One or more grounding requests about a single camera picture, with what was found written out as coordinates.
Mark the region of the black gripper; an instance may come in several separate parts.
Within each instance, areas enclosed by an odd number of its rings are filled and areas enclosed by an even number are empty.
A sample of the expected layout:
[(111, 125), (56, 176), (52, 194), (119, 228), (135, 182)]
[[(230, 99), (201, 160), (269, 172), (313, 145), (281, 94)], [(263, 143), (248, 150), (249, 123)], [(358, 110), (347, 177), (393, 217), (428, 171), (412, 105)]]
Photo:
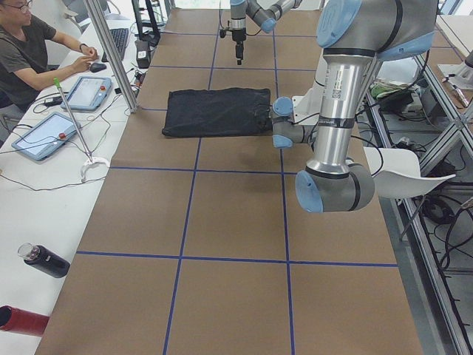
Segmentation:
[(232, 39), (236, 43), (235, 45), (235, 55), (236, 62), (240, 66), (244, 60), (244, 41), (246, 40), (246, 28), (234, 28), (232, 29)]

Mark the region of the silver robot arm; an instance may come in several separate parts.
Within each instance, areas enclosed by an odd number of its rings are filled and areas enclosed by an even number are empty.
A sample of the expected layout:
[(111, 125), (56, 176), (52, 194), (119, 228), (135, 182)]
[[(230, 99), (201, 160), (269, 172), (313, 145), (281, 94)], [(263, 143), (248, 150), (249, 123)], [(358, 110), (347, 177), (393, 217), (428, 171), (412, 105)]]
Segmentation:
[(316, 125), (290, 122), (287, 97), (271, 110), (273, 145), (313, 143), (313, 157), (296, 175), (296, 196), (307, 212), (349, 212), (364, 208), (375, 192), (370, 172), (347, 162), (356, 110), (364, 94), (363, 76), (372, 61), (409, 58), (433, 41), (436, 1), (329, 1), (317, 27), (327, 62)]
[(277, 1), (268, 9), (263, 8), (258, 1), (230, 1), (231, 17), (227, 27), (220, 30), (220, 37), (231, 34), (235, 42), (236, 63), (242, 65), (244, 60), (244, 43), (247, 39), (246, 19), (251, 19), (264, 33), (270, 33), (277, 21), (289, 10), (296, 9), (302, 1), (286, 0)]

